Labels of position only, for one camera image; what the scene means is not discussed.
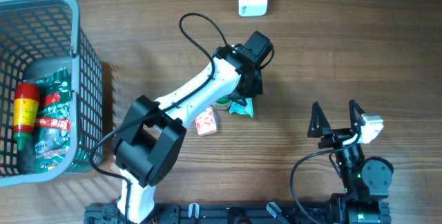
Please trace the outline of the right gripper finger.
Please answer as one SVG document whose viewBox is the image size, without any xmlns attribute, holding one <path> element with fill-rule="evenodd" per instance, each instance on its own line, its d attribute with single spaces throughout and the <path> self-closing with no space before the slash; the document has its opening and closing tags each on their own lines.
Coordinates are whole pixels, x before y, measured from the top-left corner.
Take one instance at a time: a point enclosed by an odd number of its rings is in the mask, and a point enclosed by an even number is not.
<svg viewBox="0 0 442 224">
<path fill-rule="evenodd" d="M 357 131 L 358 127 L 358 118 L 357 114 L 362 115 L 365 114 L 365 111 L 359 106 L 359 104 L 355 100 L 349 101 L 349 118 L 351 123 L 351 129 L 353 131 Z"/>
<path fill-rule="evenodd" d="M 311 120 L 307 132 L 308 138 L 320 138 L 333 133 L 319 102 L 314 102 L 311 109 Z"/>
</svg>

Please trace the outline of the teal tissue packet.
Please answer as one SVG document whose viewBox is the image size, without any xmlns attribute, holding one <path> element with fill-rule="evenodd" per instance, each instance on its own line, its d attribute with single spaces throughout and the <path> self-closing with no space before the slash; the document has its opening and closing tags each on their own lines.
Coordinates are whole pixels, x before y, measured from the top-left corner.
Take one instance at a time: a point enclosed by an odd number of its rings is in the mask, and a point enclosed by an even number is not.
<svg viewBox="0 0 442 224">
<path fill-rule="evenodd" d="M 237 113 L 240 115 L 249 115 L 252 118 L 254 114 L 252 99 L 246 98 L 246 103 L 244 106 L 233 102 L 229 108 L 229 112 L 230 114 Z"/>
</svg>

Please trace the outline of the green lid jar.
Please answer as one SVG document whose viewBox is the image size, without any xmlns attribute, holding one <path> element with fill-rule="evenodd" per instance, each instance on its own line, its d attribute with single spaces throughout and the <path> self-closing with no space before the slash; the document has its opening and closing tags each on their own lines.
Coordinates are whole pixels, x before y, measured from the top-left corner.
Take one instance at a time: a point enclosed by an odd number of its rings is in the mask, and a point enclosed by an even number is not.
<svg viewBox="0 0 442 224">
<path fill-rule="evenodd" d="M 232 104 L 231 99 L 229 99 L 228 97 L 221 97 L 218 100 L 216 100 L 212 104 L 212 106 L 218 110 L 227 110 L 231 106 L 231 104 Z"/>
</svg>

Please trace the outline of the red white small box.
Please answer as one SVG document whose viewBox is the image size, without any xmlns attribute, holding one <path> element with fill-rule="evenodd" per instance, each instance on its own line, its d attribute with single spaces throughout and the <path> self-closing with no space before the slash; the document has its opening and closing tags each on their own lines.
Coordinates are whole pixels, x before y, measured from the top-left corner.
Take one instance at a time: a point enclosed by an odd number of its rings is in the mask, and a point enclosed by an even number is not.
<svg viewBox="0 0 442 224">
<path fill-rule="evenodd" d="M 211 106 L 197 116 L 195 125 L 199 136 L 207 136 L 218 131 L 218 119 Z"/>
</svg>

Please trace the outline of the red coffee stick sachet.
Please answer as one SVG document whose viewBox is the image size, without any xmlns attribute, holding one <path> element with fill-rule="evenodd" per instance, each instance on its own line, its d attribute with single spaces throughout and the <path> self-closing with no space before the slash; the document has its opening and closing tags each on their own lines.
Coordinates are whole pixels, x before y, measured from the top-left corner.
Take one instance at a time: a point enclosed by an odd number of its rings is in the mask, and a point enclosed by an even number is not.
<svg viewBox="0 0 442 224">
<path fill-rule="evenodd" d="M 35 127 L 70 131 L 70 120 L 68 118 L 59 119 L 40 117 L 35 120 Z"/>
</svg>

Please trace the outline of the red yellow sauce bottle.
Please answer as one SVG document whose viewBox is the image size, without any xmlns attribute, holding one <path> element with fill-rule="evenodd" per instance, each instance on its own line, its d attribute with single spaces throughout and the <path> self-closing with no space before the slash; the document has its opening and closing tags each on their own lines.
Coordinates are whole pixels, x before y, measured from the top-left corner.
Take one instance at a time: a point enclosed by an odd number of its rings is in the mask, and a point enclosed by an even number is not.
<svg viewBox="0 0 442 224">
<path fill-rule="evenodd" d="M 32 133 L 39 109 L 40 91 L 36 84 L 23 82 L 15 90 L 13 111 L 13 140 L 17 150 L 23 151 Z"/>
</svg>

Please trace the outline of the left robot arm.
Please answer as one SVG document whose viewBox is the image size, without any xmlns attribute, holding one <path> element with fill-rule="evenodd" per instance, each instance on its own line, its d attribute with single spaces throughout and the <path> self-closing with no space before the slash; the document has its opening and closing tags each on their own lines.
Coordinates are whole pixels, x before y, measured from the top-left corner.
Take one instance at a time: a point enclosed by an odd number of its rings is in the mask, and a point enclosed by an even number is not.
<svg viewBox="0 0 442 224">
<path fill-rule="evenodd" d="M 262 63 L 273 54 L 270 39 L 255 31 L 245 44 L 217 48 L 209 65 L 179 89 L 131 104 L 113 141 L 125 177 L 117 208 L 129 222 L 141 223 L 153 211 L 155 187 L 174 166 L 190 123 L 222 97 L 246 105 L 262 94 Z"/>
</svg>

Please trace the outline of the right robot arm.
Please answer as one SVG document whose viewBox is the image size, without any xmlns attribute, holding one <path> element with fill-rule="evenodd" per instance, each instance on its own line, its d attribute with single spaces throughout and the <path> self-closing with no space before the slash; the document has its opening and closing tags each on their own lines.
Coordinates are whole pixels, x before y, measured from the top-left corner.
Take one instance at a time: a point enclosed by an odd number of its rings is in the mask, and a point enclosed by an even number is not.
<svg viewBox="0 0 442 224">
<path fill-rule="evenodd" d="M 394 167 L 388 160 L 365 157 L 362 146 L 374 140 L 383 129 L 379 115 L 368 115 L 356 101 L 349 102 L 349 128 L 331 128 L 322 107 L 312 104 L 307 136 L 320 138 L 320 149 L 330 148 L 336 157 L 334 168 L 343 182 L 345 192 L 333 193 L 329 200 L 327 222 L 373 223 L 392 222 L 389 196 Z"/>
</svg>

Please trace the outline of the dark item in basket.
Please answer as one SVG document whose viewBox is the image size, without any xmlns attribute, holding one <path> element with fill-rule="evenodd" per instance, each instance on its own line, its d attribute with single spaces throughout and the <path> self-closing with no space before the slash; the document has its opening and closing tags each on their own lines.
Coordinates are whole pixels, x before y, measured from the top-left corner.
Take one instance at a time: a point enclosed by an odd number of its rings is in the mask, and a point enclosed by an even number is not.
<svg viewBox="0 0 442 224">
<path fill-rule="evenodd" d="M 35 146 L 28 143 L 17 154 L 17 168 L 20 174 L 35 173 Z"/>
</svg>

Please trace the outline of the grey plastic mesh basket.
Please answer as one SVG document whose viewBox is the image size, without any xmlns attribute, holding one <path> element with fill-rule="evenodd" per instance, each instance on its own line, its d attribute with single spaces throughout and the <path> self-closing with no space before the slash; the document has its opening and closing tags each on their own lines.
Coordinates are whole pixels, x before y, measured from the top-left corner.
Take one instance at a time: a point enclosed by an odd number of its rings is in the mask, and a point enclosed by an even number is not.
<svg viewBox="0 0 442 224">
<path fill-rule="evenodd" d="M 70 148 L 54 169 L 20 174 L 13 140 L 15 88 L 66 68 L 71 78 Z M 80 25 L 75 0 L 1 0 L 1 186 L 42 183 L 92 167 L 103 136 L 102 64 Z"/>
</svg>

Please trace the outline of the green snack bag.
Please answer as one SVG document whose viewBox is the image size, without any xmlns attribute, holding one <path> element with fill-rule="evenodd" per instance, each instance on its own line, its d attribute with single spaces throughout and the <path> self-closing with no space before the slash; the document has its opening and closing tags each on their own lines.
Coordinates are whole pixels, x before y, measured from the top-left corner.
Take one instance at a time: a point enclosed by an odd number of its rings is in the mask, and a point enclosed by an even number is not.
<svg viewBox="0 0 442 224">
<path fill-rule="evenodd" d="M 63 68 L 27 82 L 40 92 L 33 138 L 35 173 L 41 174 L 59 165 L 70 148 L 71 78 Z"/>
</svg>

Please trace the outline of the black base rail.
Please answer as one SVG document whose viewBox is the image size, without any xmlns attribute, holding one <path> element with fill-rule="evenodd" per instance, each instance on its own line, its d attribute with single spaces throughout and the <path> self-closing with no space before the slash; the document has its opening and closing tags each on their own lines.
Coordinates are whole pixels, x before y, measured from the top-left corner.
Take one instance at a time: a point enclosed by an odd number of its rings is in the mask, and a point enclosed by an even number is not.
<svg viewBox="0 0 442 224">
<path fill-rule="evenodd" d="M 319 223 L 390 224 L 388 203 L 309 203 L 301 212 L 297 205 L 190 205 L 158 204 L 142 221 L 147 224 L 187 223 Z"/>
</svg>

